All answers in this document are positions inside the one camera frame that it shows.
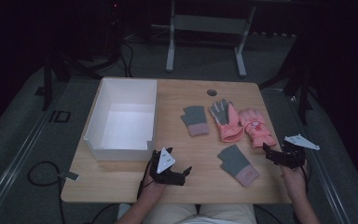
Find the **glove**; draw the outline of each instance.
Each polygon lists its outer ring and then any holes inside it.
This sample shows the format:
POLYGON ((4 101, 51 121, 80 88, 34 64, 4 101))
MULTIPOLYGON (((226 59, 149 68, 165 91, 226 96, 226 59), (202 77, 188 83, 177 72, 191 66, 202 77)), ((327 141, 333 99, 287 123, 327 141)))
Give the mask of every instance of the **glove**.
POLYGON ((193 105, 183 109, 185 114, 181 116, 183 123, 186 125, 190 136, 208 134, 209 127, 206 123, 204 107, 201 105, 193 105))
POLYGON ((226 147, 217 157, 223 161, 220 167, 245 187, 251 185, 259 177, 257 170, 240 152, 237 145, 226 147))
POLYGON ((231 102, 227 104, 227 101, 222 99, 215 102, 210 111, 219 128, 222 142, 235 142, 242 138, 244 130, 239 125, 237 111, 231 102))
POLYGON ((252 138, 253 148, 262 147, 263 143, 270 147, 277 144, 275 139, 272 138, 260 111, 246 109, 240 111, 239 116, 242 127, 252 138))

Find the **beige pants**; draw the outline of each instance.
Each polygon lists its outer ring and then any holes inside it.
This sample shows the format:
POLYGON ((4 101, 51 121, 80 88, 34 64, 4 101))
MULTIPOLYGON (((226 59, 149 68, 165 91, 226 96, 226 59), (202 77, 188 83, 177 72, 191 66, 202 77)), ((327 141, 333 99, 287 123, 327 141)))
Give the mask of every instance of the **beige pants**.
POLYGON ((173 224, 196 216, 237 223, 256 223, 252 204, 203 204, 200 213, 194 204, 158 204, 144 219, 144 224, 173 224))

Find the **pink glove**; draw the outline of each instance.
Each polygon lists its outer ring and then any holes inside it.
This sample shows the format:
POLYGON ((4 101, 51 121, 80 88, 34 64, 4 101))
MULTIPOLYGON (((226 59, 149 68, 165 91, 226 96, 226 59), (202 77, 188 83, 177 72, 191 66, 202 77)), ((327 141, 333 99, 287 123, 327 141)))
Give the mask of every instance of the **pink glove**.
POLYGON ((238 113, 231 102, 227 104, 227 101, 222 99, 215 102, 210 107, 210 111, 219 128, 222 142, 236 142, 242 138, 244 130, 239 124, 238 113))
POLYGON ((239 116, 242 127, 252 138, 253 148, 262 147, 263 143, 270 147, 277 144, 275 139, 272 138, 260 111, 245 109, 240 111, 239 116))

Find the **person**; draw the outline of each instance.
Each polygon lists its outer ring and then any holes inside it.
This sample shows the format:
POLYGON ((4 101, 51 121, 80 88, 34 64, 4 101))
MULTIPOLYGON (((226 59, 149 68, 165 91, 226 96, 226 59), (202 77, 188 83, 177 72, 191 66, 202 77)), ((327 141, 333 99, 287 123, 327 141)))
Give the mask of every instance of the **person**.
MULTIPOLYGON (((302 224, 320 223, 306 192, 306 183, 300 167, 281 166, 282 178, 292 201, 296 217, 302 224)), ((153 182, 147 173, 138 201, 116 222, 117 224, 255 224, 251 204, 203 204, 197 214, 194 204, 158 204, 166 185, 153 182)))

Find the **white box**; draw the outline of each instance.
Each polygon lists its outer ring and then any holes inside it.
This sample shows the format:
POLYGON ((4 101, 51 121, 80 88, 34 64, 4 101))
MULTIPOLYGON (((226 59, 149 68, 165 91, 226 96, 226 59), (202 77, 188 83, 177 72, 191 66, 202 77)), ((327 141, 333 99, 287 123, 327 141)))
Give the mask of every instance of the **white box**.
POLYGON ((84 140, 97 161, 148 161, 154 149, 157 81, 105 77, 84 140))

